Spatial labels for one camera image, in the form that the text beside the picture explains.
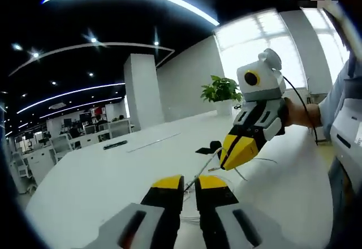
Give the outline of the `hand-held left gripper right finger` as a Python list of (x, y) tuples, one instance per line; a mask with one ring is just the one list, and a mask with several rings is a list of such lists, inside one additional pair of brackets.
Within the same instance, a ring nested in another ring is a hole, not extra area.
[(239, 202), (222, 179), (199, 176), (195, 193), (207, 248), (286, 248), (281, 227), (260, 210)]

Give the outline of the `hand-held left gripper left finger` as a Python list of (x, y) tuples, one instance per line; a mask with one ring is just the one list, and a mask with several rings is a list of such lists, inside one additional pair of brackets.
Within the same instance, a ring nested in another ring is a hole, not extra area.
[(183, 197), (183, 175), (156, 181), (140, 203), (129, 204), (104, 222), (85, 248), (173, 248)]

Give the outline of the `person's right hand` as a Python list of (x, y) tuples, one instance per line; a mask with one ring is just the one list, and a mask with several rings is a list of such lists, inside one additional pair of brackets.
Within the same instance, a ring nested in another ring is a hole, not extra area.
[(288, 117), (285, 126), (299, 125), (304, 127), (313, 127), (320, 123), (320, 111), (316, 104), (298, 105), (293, 103), (289, 98), (284, 98)]

